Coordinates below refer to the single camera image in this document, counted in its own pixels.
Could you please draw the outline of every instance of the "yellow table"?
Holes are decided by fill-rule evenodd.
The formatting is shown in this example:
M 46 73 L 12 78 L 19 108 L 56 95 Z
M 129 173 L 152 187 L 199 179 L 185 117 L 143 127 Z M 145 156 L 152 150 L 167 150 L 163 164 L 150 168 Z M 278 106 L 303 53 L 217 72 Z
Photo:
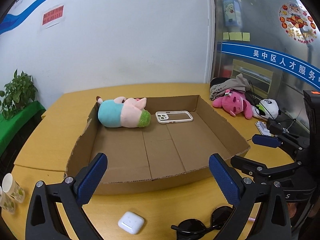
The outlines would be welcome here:
M 208 84 L 147 84 L 86 90 L 63 95 L 44 113 L 43 121 L 32 133 L 15 162 L 14 178 L 26 191 L 26 200 L 19 204 L 15 215 L 3 211 L 2 217 L 18 240 L 25 239 L 25 223 L 30 197 L 39 180 L 46 184 L 63 180 L 63 171 L 78 136 L 82 133 L 87 116 L 96 96 L 104 100 L 118 96 L 159 97 L 199 94 L 210 103 Z M 246 120 L 238 115 L 231 117 L 222 109 L 218 113 L 225 117 L 247 140 L 258 133 L 255 119 Z M 246 157 L 275 167 L 292 162 L 280 149 L 254 145 Z M 175 239 L 172 224 L 188 218 L 197 218 L 209 226 L 211 212 L 227 204 L 213 178 L 168 190 L 133 195 L 94 195 L 84 210 L 105 239 Z M 62 220 L 73 240 L 77 237 L 71 228 L 62 205 L 58 206 Z M 256 205 L 252 216 L 255 216 Z M 117 221 L 126 212 L 132 211 L 146 220 L 142 231 L 129 235 L 117 226 Z M 252 223 L 248 222 L 239 239 L 245 239 Z M 217 232 L 203 239 L 213 239 Z

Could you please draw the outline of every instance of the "silver screw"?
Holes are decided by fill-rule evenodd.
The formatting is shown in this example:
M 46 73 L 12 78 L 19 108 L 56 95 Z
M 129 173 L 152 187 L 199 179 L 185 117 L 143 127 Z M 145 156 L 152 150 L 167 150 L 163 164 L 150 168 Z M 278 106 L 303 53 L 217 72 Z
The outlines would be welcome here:
M 281 186 L 281 184 L 280 184 L 279 181 L 275 181 L 273 184 L 274 184 L 276 187 L 280 187 L 280 186 Z
M 73 178 L 72 177 L 67 177 L 65 180 L 64 180 L 67 184 L 73 182 Z
M 38 181 L 36 184 L 37 187 L 41 187 L 42 185 L 43 185 L 43 181 Z
M 243 179 L 243 181 L 244 181 L 245 184 L 251 184 L 252 183 L 252 180 L 250 178 L 248 178 L 248 177 L 245 177 Z

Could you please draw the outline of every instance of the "red paper sign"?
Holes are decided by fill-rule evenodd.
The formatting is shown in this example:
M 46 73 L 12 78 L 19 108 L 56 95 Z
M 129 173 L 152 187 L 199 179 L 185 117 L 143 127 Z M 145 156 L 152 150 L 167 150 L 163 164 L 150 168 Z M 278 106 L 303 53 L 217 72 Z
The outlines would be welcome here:
M 55 19 L 58 19 L 60 17 L 62 17 L 63 14 L 63 6 L 60 6 L 58 8 L 55 8 L 53 10 L 51 10 L 50 12 L 47 12 L 43 15 L 43 20 L 42 20 L 42 25 L 45 25 Z

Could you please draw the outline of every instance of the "yellow sticky note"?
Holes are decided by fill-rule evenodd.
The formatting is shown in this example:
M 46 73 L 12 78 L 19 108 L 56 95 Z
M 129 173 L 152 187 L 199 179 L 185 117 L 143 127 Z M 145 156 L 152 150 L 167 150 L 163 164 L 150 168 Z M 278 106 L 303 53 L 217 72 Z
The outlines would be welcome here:
M 250 41 L 250 33 L 242 33 L 243 41 Z
M 242 33 L 229 33 L 230 40 L 242 41 Z
M 229 39 L 229 33 L 223 33 L 223 39 L 228 40 Z

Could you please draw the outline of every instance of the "blue banner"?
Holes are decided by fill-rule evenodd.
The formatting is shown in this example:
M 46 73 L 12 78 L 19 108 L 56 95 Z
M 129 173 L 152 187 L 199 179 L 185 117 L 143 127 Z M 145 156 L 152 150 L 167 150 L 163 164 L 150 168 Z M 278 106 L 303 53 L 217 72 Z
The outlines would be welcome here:
M 263 47 L 230 42 L 221 44 L 221 52 L 271 65 L 320 89 L 320 70 L 308 62 L 291 55 Z

